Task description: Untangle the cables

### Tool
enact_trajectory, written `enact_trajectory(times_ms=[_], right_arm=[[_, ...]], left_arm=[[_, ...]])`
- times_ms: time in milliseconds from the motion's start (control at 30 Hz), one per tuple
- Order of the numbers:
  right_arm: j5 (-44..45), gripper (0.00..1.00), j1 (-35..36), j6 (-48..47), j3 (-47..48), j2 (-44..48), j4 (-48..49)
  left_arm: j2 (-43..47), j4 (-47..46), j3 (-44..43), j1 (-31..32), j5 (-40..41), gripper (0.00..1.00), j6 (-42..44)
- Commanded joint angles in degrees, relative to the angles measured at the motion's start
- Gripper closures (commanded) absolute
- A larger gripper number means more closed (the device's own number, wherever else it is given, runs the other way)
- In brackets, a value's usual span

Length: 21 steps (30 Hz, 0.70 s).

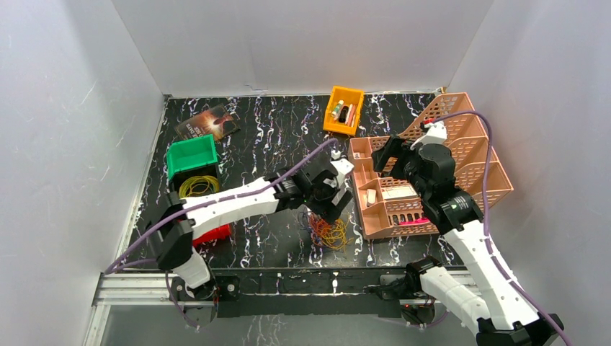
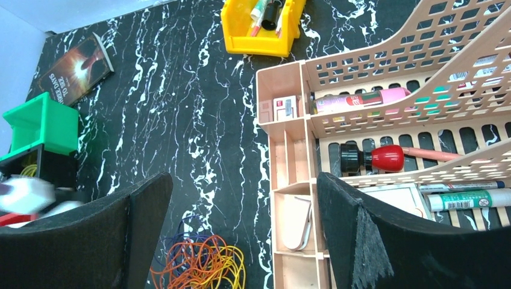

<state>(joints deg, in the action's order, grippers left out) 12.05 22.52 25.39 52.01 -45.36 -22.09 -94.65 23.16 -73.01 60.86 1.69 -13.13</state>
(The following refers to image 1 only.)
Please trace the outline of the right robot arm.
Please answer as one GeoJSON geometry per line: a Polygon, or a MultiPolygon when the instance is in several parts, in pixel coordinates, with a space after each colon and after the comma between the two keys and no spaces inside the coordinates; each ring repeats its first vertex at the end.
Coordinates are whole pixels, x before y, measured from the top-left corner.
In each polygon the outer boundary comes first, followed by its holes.
{"type": "Polygon", "coordinates": [[[458,253],[479,293],[456,281],[433,259],[406,268],[406,290],[415,298],[433,296],[473,333],[477,345],[569,344],[561,320],[545,312],[522,289],[494,244],[487,209],[455,183],[455,160],[444,135],[415,141],[391,136],[372,154],[376,171],[397,160],[391,176],[416,190],[424,216],[458,253]]]}

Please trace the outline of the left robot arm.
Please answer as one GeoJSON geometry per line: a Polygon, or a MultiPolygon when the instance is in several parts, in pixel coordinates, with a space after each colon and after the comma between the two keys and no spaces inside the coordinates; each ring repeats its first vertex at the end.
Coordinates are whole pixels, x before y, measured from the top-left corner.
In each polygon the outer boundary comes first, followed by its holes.
{"type": "Polygon", "coordinates": [[[156,264],[160,270],[176,274],[190,298],[208,300],[218,286],[208,263],[195,250],[194,240],[219,226],[303,205],[333,223],[352,199],[344,183],[353,170],[348,159],[333,159],[317,174],[281,169],[249,184],[202,197],[179,198],[172,192],[166,199],[166,211],[152,226],[156,264]]]}

